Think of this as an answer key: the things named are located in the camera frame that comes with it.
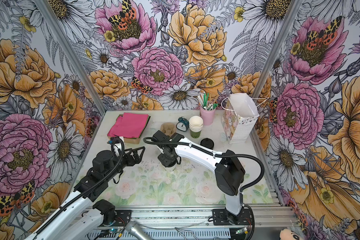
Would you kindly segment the cartoon animal gift bag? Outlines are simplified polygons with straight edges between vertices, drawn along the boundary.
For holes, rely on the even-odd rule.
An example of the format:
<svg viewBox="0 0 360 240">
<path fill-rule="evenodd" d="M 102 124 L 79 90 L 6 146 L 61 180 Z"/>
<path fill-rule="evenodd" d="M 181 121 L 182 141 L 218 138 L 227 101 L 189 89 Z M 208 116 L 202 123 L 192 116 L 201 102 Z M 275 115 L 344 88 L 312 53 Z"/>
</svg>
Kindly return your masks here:
<svg viewBox="0 0 360 240">
<path fill-rule="evenodd" d="M 231 94 L 222 101 L 222 124 L 229 144 L 243 143 L 260 114 L 258 107 L 268 98 L 251 98 L 246 93 Z"/>
</svg>

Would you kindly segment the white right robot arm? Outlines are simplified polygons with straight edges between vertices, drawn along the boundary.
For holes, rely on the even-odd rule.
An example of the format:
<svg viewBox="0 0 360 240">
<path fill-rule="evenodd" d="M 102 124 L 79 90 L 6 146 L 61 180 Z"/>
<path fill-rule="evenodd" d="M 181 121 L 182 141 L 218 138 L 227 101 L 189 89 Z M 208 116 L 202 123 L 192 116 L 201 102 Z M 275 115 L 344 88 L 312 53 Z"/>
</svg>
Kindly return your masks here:
<svg viewBox="0 0 360 240">
<path fill-rule="evenodd" d="M 217 152 L 198 145 L 185 136 L 175 133 L 167 136 L 157 131 L 152 137 L 143 138 L 148 145 L 155 145 L 161 151 L 158 160 L 166 168 L 181 163 L 182 158 L 189 159 L 214 172 L 217 187 L 225 194 L 226 206 L 223 214 L 217 214 L 215 219 L 226 221 L 232 225 L 239 225 L 244 216 L 242 210 L 243 190 L 256 185 L 265 173 L 265 167 L 257 157 L 247 154 L 235 154 L 233 151 Z M 240 158 L 256 162 L 260 167 L 258 177 L 250 183 L 244 184 L 245 168 Z"/>
</svg>

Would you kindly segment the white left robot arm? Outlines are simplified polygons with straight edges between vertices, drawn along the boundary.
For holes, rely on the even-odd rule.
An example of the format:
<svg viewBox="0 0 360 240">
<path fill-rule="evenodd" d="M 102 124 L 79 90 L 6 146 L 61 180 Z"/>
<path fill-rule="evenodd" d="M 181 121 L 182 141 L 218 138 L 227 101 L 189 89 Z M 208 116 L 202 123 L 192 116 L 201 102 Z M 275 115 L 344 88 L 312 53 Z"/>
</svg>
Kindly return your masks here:
<svg viewBox="0 0 360 240">
<path fill-rule="evenodd" d="M 120 138 L 112 138 L 109 144 L 110 150 L 96 155 L 87 174 L 62 205 L 27 237 L 29 240 L 79 240 L 96 227 L 114 224 L 115 206 L 98 198 L 124 168 L 141 163 L 146 148 L 125 149 Z"/>
</svg>

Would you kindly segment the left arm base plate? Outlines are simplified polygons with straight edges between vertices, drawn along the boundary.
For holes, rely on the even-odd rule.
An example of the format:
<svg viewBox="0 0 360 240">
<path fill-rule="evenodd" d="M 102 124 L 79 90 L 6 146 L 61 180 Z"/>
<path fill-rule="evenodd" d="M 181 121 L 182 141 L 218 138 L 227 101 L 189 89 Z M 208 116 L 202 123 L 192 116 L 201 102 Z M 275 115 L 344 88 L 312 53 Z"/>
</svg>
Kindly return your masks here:
<svg viewBox="0 0 360 240">
<path fill-rule="evenodd" d="M 131 218 L 131 210 L 113 210 L 106 214 L 103 225 L 106 227 L 125 227 Z"/>
</svg>

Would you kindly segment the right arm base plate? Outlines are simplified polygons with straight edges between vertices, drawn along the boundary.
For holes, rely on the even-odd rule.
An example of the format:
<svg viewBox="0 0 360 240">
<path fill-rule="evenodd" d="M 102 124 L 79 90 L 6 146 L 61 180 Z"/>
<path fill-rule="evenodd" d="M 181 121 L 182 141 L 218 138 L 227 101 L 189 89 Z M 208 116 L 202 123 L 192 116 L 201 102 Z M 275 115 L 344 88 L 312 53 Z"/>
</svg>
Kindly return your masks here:
<svg viewBox="0 0 360 240">
<path fill-rule="evenodd" d="M 208 221 L 215 226 L 249 226 L 254 223 L 254 218 L 253 212 L 248 208 L 242 208 L 238 215 L 234 215 L 226 209 L 213 209 L 212 216 Z"/>
</svg>

